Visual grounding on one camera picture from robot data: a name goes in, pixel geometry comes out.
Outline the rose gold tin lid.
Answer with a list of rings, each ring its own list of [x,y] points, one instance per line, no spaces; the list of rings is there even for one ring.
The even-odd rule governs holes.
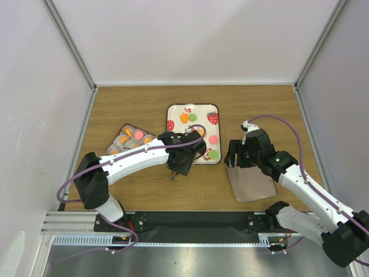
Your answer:
[[[238,203],[268,199],[278,194],[274,180],[258,167],[227,167],[227,174]]]

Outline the steel slotted serving tongs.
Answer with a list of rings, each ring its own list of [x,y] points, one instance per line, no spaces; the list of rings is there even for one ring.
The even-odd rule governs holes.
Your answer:
[[[170,174],[170,181],[173,181],[175,179],[175,177],[178,175],[179,173],[173,171],[171,174]]]

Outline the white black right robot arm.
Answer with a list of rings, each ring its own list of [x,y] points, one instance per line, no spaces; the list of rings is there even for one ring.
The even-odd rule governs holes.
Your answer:
[[[270,231],[297,231],[321,246],[327,257],[343,268],[368,250],[368,212],[356,212],[337,200],[311,179],[291,154],[275,150],[263,129],[252,125],[243,139],[230,140],[224,163],[229,168],[259,168],[314,213],[308,216],[279,201],[269,208],[265,218]]]

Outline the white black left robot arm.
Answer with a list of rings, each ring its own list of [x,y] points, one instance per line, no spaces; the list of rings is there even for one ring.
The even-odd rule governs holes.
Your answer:
[[[175,175],[186,176],[193,161],[205,152],[204,135],[196,130],[185,134],[164,132],[149,143],[118,154],[86,154],[77,167],[74,184],[84,208],[97,211],[109,227],[121,231],[127,217],[109,186],[132,173],[162,164]]]

